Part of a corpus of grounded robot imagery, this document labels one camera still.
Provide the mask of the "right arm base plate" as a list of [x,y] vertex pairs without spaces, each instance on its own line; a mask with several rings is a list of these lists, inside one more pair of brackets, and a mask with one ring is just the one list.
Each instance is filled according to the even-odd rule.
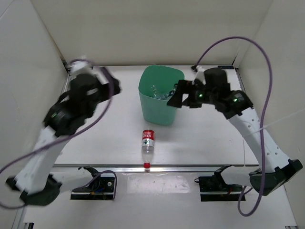
[[241,185],[220,184],[214,176],[198,177],[194,182],[199,185],[201,202],[238,201]]

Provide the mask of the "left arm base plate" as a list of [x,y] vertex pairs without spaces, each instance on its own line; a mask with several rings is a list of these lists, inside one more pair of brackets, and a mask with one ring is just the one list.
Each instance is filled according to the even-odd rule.
[[116,188],[117,176],[107,170],[87,186],[71,191],[70,200],[111,201],[115,199]]

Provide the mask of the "green plastic bin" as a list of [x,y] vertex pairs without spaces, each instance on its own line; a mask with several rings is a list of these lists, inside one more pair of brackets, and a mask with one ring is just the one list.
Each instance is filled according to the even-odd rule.
[[176,116],[176,108],[167,106],[168,100],[151,98],[150,86],[155,85],[163,95],[171,91],[179,80],[184,79],[184,73],[178,69],[151,65],[148,66],[139,81],[138,91],[142,114],[147,122],[159,125],[171,125]]

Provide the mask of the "clear unlabelled plastic bottle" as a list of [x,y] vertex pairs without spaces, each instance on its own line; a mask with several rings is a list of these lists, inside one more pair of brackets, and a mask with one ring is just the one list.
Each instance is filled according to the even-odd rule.
[[171,99],[171,97],[175,94],[176,89],[177,89],[177,87],[174,87],[171,91],[165,93],[165,94],[163,95],[163,99],[164,99],[164,100],[169,100],[169,99]]

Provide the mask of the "blue label water bottle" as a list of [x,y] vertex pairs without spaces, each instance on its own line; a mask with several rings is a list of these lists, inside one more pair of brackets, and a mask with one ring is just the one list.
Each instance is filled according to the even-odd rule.
[[151,91],[151,98],[164,100],[164,95],[157,90],[155,85],[150,86],[150,91]]

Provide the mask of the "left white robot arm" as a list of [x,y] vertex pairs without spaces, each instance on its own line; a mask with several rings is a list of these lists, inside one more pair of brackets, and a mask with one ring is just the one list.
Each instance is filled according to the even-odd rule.
[[70,89],[62,93],[49,109],[34,150],[12,162],[13,165],[25,158],[29,161],[15,176],[6,180],[7,186],[20,193],[24,206],[46,206],[61,192],[85,186],[95,191],[100,185],[99,173],[85,166],[73,173],[52,174],[51,169],[65,145],[74,137],[89,130],[100,121],[79,130],[93,116],[96,106],[120,93],[120,82],[107,75],[108,83],[102,84],[92,74],[79,74],[70,82]]

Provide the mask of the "aluminium frame rail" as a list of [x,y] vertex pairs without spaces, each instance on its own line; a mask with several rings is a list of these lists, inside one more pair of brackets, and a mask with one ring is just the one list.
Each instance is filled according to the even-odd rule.
[[[142,172],[214,172],[217,169],[225,165],[152,165],[150,169],[145,170],[143,165],[140,164],[91,164],[91,165],[81,165],[81,164],[55,164],[51,169],[51,172],[73,172],[78,170],[80,167],[91,166],[98,171],[111,170],[116,173],[142,173]],[[258,165],[241,165],[235,164],[235,167],[250,167],[255,170]]]

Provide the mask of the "red label water bottle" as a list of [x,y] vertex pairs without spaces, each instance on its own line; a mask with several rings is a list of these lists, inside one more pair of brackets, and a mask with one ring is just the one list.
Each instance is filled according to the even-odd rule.
[[154,156],[154,134],[153,130],[147,129],[142,132],[142,160],[143,167],[149,169]]

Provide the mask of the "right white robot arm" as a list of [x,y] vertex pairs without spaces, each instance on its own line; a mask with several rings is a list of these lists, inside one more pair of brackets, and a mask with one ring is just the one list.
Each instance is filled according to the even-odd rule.
[[246,93],[231,90],[227,81],[214,84],[208,81],[202,83],[198,79],[180,80],[167,104],[176,108],[214,105],[241,134],[257,159],[258,168],[255,171],[234,166],[218,169],[210,179],[218,190],[240,185],[267,196],[303,168],[300,160],[291,160],[263,128],[263,119],[258,117]]

